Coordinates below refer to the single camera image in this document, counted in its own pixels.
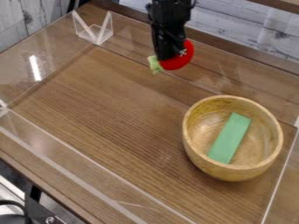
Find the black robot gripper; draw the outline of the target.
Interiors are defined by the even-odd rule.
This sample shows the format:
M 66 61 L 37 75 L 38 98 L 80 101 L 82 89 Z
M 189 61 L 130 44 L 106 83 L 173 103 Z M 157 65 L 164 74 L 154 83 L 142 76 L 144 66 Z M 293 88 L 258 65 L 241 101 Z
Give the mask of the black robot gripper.
M 184 26 L 190 20 L 194 0 L 152 0 L 145 5 L 158 60 L 186 54 Z

